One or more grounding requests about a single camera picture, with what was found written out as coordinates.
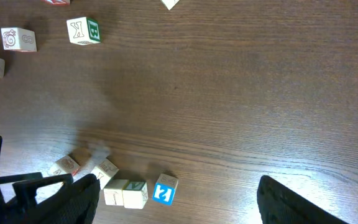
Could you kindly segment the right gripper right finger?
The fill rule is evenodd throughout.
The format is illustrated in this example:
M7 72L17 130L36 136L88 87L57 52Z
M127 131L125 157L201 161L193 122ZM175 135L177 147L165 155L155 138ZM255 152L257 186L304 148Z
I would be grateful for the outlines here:
M346 224L268 175L260 178L257 205L263 224Z

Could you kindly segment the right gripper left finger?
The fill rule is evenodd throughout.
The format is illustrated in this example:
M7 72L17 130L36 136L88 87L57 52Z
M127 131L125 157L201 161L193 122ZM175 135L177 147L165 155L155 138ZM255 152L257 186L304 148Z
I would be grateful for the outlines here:
M99 180L95 175L88 174L39 204L35 222L92 224L99 192Z

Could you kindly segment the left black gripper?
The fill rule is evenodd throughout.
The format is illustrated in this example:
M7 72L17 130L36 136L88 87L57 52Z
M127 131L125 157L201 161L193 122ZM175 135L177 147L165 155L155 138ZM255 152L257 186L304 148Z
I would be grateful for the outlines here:
M0 223L36 207L38 189L57 183L66 188L73 183L73 178L68 174L44 177L40 172L0 176Z

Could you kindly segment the wooden block letter T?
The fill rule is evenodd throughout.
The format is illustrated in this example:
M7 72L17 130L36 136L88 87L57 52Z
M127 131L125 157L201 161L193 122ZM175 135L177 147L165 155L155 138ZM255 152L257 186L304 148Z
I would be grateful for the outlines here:
M123 190L128 186L127 179L113 179L103 189L106 205L123 206Z

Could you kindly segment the wooden block number four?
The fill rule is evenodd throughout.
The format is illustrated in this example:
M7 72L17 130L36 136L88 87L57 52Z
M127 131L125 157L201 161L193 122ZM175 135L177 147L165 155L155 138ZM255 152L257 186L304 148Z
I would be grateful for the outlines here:
M80 168L80 165L69 155L55 161L48 171L48 175L71 174L74 176Z

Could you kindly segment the wooden block number one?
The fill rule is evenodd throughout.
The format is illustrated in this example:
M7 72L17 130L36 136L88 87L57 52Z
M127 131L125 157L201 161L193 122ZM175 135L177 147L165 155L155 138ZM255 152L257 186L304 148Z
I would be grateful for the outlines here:
M100 189L102 190L118 171L118 167L116 167L108 158L105 158L94 167L91 173L99 180Z

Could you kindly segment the wooden block letter N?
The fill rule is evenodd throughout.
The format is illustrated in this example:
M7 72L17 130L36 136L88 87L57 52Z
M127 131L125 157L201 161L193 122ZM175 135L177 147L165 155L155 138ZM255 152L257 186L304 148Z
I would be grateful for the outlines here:
M143 209L149 198L147 183L130 181L122 194L125 208Z

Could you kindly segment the wooden block blue two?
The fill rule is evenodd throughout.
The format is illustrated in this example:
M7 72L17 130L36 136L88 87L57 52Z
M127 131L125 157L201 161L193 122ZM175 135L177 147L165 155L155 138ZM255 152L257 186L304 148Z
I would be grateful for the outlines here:
M177 191L178 178L161 174L155 184L152 200L171 206Z

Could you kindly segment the wooden block red bottom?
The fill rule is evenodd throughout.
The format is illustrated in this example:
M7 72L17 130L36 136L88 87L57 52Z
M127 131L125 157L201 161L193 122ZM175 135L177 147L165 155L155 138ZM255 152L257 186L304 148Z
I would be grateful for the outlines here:
M4 50L18 52L36 52L35 32L19 27L1 28L2 46Z

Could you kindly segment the plain wooden letter block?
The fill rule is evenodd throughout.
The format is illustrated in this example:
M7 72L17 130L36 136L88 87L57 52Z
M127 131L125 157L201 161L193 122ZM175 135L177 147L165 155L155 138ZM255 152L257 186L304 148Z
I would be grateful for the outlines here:
M101 43L99 23L89 17L67 20L69 40L72 44L89 45Z

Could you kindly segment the wooden block red side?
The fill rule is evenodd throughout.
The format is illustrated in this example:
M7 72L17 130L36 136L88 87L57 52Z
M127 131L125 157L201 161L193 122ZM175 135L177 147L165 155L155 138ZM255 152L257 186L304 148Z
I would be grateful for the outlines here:
M48 4L51 5L56 5L56 6L65 6L65 5L70 5L71 1L70 0L42 0Z

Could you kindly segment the wooden block green side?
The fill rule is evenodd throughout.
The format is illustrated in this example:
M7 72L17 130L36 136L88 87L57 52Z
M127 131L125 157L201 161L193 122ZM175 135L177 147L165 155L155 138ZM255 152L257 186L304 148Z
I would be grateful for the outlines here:
M160 1L168 10L171 10L179 2L179 0L160 0Z

